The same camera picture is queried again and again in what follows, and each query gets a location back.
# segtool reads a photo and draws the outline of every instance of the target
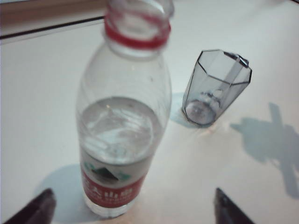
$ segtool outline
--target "water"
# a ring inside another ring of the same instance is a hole
[[[126,200],[133,200],[140,187],[127,198],[118,198],[119,201],[111,203],[106,203],[105,190],[109,189],[118,197],[119,189],[128,192],[131,189],[126,187],[136,189],[137,184],[142,184],[163,133],[157,116],[148,106],[134,99],[107,98],[84,110],[78,118],[78,131],[81,166],[87,176],[85,192],[90,193],[85,194],[87,205],[102,217],[125,213],[133,204]],[[97,195],[93,197],[92,182],[96,183],[102,199]]]

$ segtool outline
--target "table surface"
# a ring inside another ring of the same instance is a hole
[[[43,189],[54,224],[212,224],[216,187],[257,224],[299,219],[299,4],[177,0],[164,57],[171,117],[134,207],[98,221],[85,206],[75,98],[103,24],[1,45],[1,222]],[[251,84],[217,122],[189,125],[181,97],[203,49],[240,54]]]

